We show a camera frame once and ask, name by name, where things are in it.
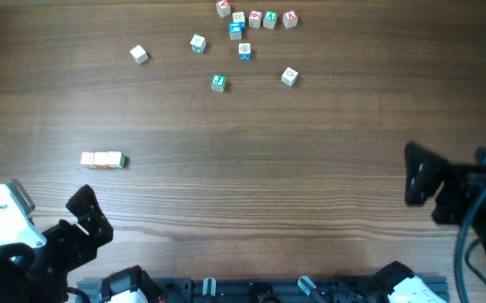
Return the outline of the wooden block red side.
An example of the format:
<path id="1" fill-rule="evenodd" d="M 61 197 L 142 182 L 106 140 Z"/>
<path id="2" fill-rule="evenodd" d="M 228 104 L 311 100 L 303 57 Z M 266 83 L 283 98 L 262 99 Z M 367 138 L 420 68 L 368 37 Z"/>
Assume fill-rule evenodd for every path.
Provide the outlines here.
<path id="1" fill-rule="evenodd" d="M 80 164 L 83 167 L 95 168 L 94 161 L 95 161 L 95 153 L 94 152 L 84 151 L 81 154 Z"/>

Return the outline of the wooden block faint picture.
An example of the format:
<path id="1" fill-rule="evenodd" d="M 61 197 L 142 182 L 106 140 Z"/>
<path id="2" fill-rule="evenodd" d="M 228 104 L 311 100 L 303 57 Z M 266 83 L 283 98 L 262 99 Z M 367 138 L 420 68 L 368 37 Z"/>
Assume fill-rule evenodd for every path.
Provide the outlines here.
<path id="1" fill-rule="evenodd" d="M 126 156 L 120 151 L 109 151 L 107 153 L 106 163 L 110 168 L 124 168 Z"/>

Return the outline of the wooden block circle picture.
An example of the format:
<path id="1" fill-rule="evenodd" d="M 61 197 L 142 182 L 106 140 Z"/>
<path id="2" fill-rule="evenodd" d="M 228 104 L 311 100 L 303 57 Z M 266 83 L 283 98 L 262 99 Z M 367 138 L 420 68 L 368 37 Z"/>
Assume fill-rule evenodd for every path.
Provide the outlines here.
<path id="1" fill-rule="evenodd" d="M 210 83 L 213 91 L 223 92 L 226 86 L 226 77 L 222 74 L 214 74 Z"/>

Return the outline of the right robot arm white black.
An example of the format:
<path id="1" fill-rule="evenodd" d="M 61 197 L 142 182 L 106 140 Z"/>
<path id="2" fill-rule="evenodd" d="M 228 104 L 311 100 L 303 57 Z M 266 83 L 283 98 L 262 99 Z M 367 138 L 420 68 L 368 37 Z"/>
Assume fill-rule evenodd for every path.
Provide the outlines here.
<path id="1" fill-rule="evenodd" d="M 474 164 L 453 164 L 415 141 L 404 148 L 404 202 L 422 206 L 434 199 L 432 220 L 458 228 L 453 268 L 462 302 L 468 301 L 463 270 L 472 266 L 473 249 L 481 246 L 486 254 L 486 147 L 479 147 L 474 156 Z"/>

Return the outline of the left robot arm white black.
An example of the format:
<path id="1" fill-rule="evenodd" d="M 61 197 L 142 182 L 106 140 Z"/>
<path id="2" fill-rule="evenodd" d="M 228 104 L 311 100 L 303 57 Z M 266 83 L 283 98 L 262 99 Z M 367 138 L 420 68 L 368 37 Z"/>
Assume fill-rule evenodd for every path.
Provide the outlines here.
<path id="1" fill-rule="evenodd" d="M 35 205 L 22 184 L 0 184 L 0 302 L 160 302 L 160 286 L 139 266 L 124 269 L 83 289 L 68 274 L 91 262 L 113 239 L 114 229 L 93 189 L 80 187 L 66 203 L 77 223 L 66 220 L 40 231 Z"/>

